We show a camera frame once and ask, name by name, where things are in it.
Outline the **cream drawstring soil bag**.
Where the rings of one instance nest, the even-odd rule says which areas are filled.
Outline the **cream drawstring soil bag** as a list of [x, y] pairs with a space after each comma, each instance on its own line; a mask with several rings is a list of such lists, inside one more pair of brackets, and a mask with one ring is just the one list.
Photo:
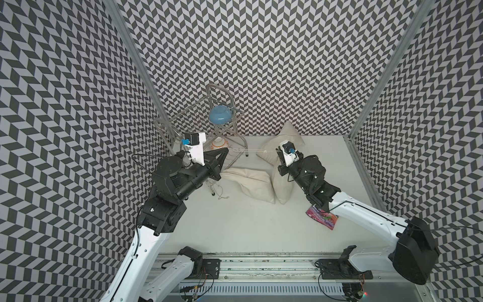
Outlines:
[[285, 205], [292, 197], [294, 189], [293, 183], [289, 182], [285, 177], [280, 176], [277, 166], [272, 166], [270, 179], [275, 193], [275, 200]]

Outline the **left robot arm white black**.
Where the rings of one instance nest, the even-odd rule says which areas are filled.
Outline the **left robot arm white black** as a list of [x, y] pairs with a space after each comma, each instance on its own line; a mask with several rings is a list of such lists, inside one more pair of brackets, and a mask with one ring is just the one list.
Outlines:
[[190, 166], [184, 163], [187, 153], [183, 150], [160, 160], [152, 172], [149, 198], [138, 211], [133, 241], [102, 301], [163, 301], [181, 281], [200, 278], [203, 254], [185, 247], [170, 266], [147, 280], [163, 244], [187, 209], [184, 202], [206, 180], [221, 179], [228, 153], [227, 148], [204, 151], [201, 162], [193, 159]]

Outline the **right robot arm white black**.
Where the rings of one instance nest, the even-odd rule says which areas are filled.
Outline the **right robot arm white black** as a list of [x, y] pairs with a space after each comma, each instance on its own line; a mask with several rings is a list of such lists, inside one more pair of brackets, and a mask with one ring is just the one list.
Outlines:
[[440, 251], [424, 220], [394, 216], [354, 199], [325, 180], [326, 169], [317, 156], [304, 157], [295, 150], [278, 150], [277, 155], [280, 175], [294, 181], [316, 209], [350, 220], [385, 242], [382, 247], [351, 247], [347, 260], [354, 269], [394, 271], [414, 284], [427, 283]]

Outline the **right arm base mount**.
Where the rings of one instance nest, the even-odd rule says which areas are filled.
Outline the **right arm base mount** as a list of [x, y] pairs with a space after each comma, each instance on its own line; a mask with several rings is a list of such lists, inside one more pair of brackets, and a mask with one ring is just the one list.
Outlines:
[[358, 271], [350, 262], [350, 253], [356, 245], [349, 245], [343, 250], [338, 259], [318, 259], [314, 266], [319, 269], [322, 279], [339, 280], [371, 280], [374, 278], [371, 271]]

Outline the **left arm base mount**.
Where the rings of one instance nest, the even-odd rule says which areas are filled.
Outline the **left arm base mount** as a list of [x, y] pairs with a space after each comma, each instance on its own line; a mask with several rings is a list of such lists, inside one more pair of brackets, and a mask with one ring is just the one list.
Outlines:
[[221, 268], [220, 259], [205, 259], [202, 252], [188, 246], [181, 249], [178, 254], [187, 256], [193, 263], [191, 274], [187, 277], [188, 279], [204, 278], [205, 276], [214, 280], [219, 278]]

